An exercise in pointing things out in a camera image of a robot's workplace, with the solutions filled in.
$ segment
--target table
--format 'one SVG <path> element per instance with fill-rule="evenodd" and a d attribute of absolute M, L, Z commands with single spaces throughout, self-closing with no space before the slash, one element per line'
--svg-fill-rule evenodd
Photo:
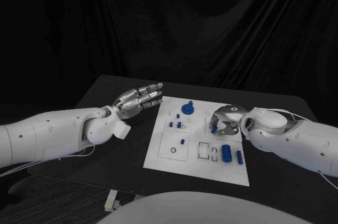
<path fill-rule="evenodd" d="M 127 90 L 156 81 L 103 75 L 90 88 L 77 108 L 111 105 Z M 305 100 L 283 96 L 202 86 L 163 83 L 163 95 L 253 107 L 286 109 L 316 121 Z M 95 185 L 143 196 L 172 191 L 196 191 L 227 195 L 260 203 L 312 223 L 334 223 L 338 191 L 318 173 L 308 171 L 256 149 L 243 139 L 250 187 L 143 168 L 159 106 L 144 109 L 126 122 L 131 126 L 124 140 L 113 137 L 97 146 L 88 157 L 43 162 L 29 173 Z"/>

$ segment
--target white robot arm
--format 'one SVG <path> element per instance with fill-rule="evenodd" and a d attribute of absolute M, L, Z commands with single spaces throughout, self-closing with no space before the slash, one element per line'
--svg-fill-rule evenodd
<path fill-rule="evenodd" d="M 215 134 L 235 134 L 240 127 L 259 150 L 273 152 L 311 171 L 338 177 L 338 128 L 309 120 L 290 121 L 269 109 L 254 108 L 248 112 L 235 105 L 215 111 L 211 128 L 218 120 L 227 127 Z"/>
<path fill-rule="evenodd" d="M 107 142 L 124 139 L 130 126 L 123 119 L 162 102 L 163 84 L 124 92 L 111 106 L 46 112 L 0 126 L 0 168 L 22 162 L 46 161 Z"/>

